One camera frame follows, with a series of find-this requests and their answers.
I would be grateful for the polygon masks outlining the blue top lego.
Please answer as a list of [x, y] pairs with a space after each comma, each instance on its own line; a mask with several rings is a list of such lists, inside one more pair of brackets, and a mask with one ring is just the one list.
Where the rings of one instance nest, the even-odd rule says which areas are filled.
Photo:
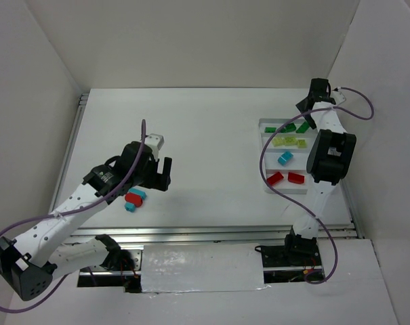
[[146, 197], [147, 197], [147, 195], [146, 195], [146, 193], [145, 193], [144, 191], [141, 191], [141, 190], [136, 189], [136, 188], [131, 188], [131, 189], [129, 189], [128, 192], [129, 192], [129, 193], [132, 193], [132, 194], [135, 194], [135, 195], [138, 195], [138, 196], [139, 196], [141, 199], [143, 199], [143, 200], [145, 200]]

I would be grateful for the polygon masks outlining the blue bottom lego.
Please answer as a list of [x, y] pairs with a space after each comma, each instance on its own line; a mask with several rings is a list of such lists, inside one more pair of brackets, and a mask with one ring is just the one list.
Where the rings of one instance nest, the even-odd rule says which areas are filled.
[[126, 211], [128, 211], [130, 213], [133, 213], [136, 210], [135, 204], [130, 203], [130, 202], [126, 202], [124, 204], [124, 208], [125, 208]]

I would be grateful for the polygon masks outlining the dark green square lego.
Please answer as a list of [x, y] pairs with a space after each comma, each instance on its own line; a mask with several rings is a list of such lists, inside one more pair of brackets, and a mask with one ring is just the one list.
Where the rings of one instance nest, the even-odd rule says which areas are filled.
[[274, 133], [276, 131], [276, 127], [266, 127], [264, 129], [265, 133]]

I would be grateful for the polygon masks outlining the blue oval lego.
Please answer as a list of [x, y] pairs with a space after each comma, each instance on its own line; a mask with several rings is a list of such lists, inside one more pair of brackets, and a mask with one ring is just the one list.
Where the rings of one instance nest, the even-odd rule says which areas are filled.
[[293, 154], [290, 152], [284, 152], [282, 153], [278, 159], [277, 162], [281, 165], [281, 166], [286, 166], [288, 163], [290, 163], [293, 159]]

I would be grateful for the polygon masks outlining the red rectangular lego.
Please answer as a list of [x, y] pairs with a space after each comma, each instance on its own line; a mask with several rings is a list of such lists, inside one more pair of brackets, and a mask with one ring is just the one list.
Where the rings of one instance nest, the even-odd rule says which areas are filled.
[[284, 175], [280, 171], [273, 173], [266, 179], [267, 183], [272, 187], [277, 185], [278, 183], [281, 183], [283, 180]]

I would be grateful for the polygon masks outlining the dark green curved lego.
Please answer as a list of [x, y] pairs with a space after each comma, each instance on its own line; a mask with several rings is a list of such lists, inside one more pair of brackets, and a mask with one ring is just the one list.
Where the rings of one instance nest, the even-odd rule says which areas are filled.
[[294, 123], [290, 123], [285, 127], [285, 133], [290, 133], [296, 131], [297, 127]]

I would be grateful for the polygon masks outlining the lime square lego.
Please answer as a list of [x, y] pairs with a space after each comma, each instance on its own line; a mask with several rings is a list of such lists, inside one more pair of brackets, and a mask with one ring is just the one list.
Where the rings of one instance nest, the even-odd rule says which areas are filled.
[[307, 148], [308, 145], [307, 145], [306, 140], [304, 140], [304, 139], [299, 139], [299, 140], [297, 141], [297, 147], [300, 148], [300, 149]]

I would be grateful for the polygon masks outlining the lime curved lego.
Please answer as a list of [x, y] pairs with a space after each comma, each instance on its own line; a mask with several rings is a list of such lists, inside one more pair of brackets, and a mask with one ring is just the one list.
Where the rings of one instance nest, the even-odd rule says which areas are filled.
[[272, 145], [277, 148], [285, 145], [285, 138], [284, 137], [274, 137], [272, 139]]

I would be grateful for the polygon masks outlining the red half-round lego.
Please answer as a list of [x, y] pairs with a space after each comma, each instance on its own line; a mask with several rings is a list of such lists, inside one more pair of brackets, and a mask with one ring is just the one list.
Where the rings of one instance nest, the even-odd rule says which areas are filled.
[[287, 180], [289, 183], [294, 183], [297, 185], [302, 185], [305, 184], [306, 182], [306, 177], [302, 174], [299, 173], [294, 173], [294, 172], [288, 172], [287, 174]]

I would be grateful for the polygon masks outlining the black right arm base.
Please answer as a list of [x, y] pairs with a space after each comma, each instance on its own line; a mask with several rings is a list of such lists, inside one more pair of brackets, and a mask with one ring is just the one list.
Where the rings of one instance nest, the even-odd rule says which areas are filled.
[[313, 267], [321, 265], [317, 239], [305, 239], [292, 233], [286, 235], [284, 245], [257, 245], [254, 250], [261, 254], [262, 265], [270, 267]]

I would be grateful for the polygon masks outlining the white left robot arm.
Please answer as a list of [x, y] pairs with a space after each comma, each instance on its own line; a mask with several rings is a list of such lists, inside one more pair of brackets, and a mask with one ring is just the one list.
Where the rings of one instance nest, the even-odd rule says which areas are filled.
[[142, 143], [127, 144], [121, 155], [94, 167], [49, 219], [14, 239], [0, 237], [0, 275], [23, 301], [35, 299], [53, 280], [84, 267], [134, 267], [130, 253], [107, 234], [81, 244], [64, 241], [133, 187], [167, 191], [172, 159], [165, 158], [162, 173], [157, 171], [163, 142], [162, 136], [151, 134]]

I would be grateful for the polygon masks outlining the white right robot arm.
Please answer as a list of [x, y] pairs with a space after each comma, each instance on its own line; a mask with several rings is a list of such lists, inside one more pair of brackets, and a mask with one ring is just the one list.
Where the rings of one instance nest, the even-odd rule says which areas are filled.
[[322, 78], [312, 79], [308, 95], [296, 104], [301, 113], [307, 114], [306, 122], [318, 134], [306, 163], [306, 171], [312, 177], [304, 203], [307, 210], [285, 237], [287, 255], [310, 257], [315, 254], [327, 201], [349, 170], [356, 136], [343, 128], [337, 112], [332, 108], [334, 105], [329, 81]]

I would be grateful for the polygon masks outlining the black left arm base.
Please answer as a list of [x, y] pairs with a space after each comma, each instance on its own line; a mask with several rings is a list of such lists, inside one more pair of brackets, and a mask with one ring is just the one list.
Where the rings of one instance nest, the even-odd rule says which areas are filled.
[[80, 269], [79, 288], [118, 287], [126, 293], [141, 293], [141, 262], [143, 250], [122, 249], [109, 235], [96, 236], [108, 254], [99, 265]]

